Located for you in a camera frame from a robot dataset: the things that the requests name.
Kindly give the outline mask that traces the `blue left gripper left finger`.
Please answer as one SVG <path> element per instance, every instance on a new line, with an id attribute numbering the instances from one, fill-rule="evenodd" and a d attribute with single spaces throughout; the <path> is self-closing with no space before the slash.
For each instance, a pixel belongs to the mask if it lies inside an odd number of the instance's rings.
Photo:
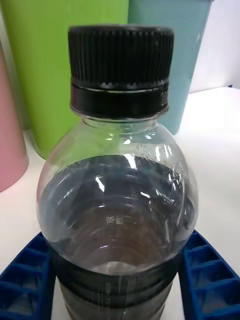
<path id="1" fill-rule="evenodd" d="M 51 251 L 39 233 L 0 274 L 0 319 L 50 320 L 55 282 Z"/>

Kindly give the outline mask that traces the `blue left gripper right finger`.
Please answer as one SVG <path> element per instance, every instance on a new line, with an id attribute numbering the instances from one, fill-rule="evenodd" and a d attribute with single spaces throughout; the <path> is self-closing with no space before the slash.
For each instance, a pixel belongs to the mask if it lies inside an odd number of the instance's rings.
<path id="1" fill-rule="evenodd" d="M 185 319 L 240 319 L 240 277 L 197 231 L 183 248 L 178 276 Z"/>

